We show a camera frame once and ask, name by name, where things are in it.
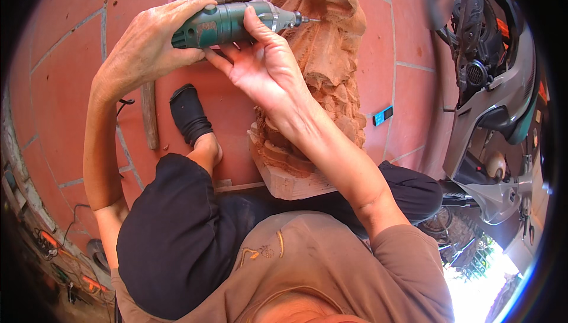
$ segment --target brown shirt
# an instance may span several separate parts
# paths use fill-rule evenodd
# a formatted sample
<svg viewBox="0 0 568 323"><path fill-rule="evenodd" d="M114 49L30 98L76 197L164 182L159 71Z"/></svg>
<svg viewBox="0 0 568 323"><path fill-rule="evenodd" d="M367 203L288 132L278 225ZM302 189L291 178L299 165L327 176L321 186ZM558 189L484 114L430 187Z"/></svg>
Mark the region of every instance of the brown shirt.
<svg viewBox="0 0 568 323"><path fill-rule="evenodd" d="M271 216L246 236L229 278L178 322L248 323L262 305L292 290L370 322L453 321L434 239L397 225L377 235L371 247L328 214ZM111 273L126 323L169 322L142 311L118 270Z"/></svg>

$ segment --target blue cell phone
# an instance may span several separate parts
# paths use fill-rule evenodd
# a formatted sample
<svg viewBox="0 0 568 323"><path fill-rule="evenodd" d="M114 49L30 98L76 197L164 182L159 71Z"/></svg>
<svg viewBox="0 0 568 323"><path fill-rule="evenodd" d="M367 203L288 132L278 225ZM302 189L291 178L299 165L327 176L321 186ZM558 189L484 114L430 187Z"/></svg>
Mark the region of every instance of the blue cell phone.
<svg viewBox="0 0 568 323"><path fill-rule="evenodd" d="M373 125L378 126L393 116L393 107L389 106L373 116Z"/></svg>

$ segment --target black pants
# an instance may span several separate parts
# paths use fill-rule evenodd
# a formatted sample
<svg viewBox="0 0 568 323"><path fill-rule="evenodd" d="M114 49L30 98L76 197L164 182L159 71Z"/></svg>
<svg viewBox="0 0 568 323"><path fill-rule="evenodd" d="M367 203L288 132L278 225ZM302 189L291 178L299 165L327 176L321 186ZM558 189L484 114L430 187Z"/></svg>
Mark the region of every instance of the black pants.
<svg viewBox="0 0 568 323"><path fill-rule="evenodd" d="M442 192L429 176L383 162L394 199L412 224L433 216ZM245 236L260 221L292 210L316 210L367 236L339 192L299 201L214 193L211 177L186 156L168 154L156 166L125 219L117 242L119 273L136 304L179 319L229 276Z"/></svg>

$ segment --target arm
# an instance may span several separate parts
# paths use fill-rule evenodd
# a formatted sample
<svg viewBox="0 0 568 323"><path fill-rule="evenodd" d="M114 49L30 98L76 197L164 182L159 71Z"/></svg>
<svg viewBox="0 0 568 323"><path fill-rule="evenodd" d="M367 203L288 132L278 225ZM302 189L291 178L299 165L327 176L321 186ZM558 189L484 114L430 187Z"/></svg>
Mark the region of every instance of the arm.
<svg viewBox="0 0 568 323"><path fill-rule="evenodd" d="M245 28L258 41L221 47L232 63L205 49L207 59L242 89L278 130L328 177L349 201L373 240L382 230L409 222L385 178L311 96L287 41L267 28L252 7Z"/></svg>
<svg viewBox="0 0 568 323"><path fill-rule="evenodd" d="M172 35L213 0L177 0L141 12L130 23L91 85L83 179L111 269L118 268L117 238L128 207L118 173L116 104L140 85L204 57L200 49L174 49Z"/></svg>

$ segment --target rotary tool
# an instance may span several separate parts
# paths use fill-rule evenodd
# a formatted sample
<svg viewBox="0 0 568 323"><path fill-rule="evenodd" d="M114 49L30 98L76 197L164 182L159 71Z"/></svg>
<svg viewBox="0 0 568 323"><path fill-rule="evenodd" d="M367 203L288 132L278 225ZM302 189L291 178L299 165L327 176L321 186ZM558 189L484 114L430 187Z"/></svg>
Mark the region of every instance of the rotary tool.
<svg viewBox="0 0 568 323"><path fill-rule="evenodd" d="M259 19L273 32L294 28L313 18L302 16L299 11L286 11L266 0L234 2L225 5L207 5L194 14L174 33L174 48L205 48L217 44L251 39L243 25L245 9L254 7Z"/></svg>

